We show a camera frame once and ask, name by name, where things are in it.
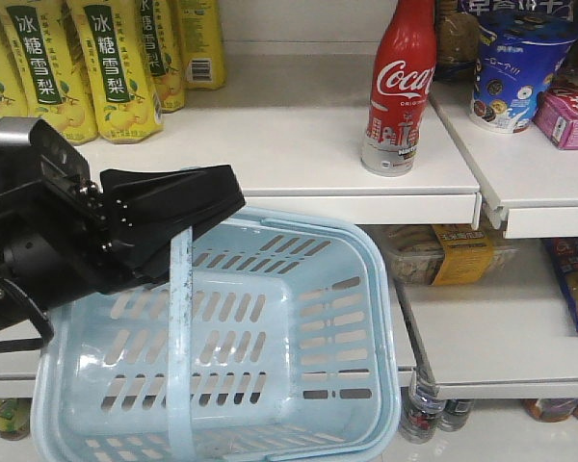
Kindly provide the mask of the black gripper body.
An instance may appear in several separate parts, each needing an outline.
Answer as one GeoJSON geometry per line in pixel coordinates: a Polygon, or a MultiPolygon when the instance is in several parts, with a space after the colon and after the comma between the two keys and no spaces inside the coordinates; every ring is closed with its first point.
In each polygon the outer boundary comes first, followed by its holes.
{"type": "Polygon", "coordinates": [[[115,289],[112,237],[100,180],[0,192],[0,331],[28,321],[49,337],[48,310],[126,290],[115,289]]]}

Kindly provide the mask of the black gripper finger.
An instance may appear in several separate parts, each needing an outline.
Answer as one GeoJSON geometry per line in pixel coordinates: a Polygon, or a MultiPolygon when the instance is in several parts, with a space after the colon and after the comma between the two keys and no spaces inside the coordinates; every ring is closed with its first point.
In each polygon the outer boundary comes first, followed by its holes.
{"type": "Polygon", "coordinates": [[[164,172],[112,168],[100,173],[100,181],[113,234],[178,233],[188,227],[204,233],[246,204],[230,165],[164,172]]]}
{"type": "Polygon", "coordinates": [[[115,289],[166,282],[170,272],[171,240],[191,226],[149,225],[129,228],[112,237],[109,255],[118,271],[115,289]]]}

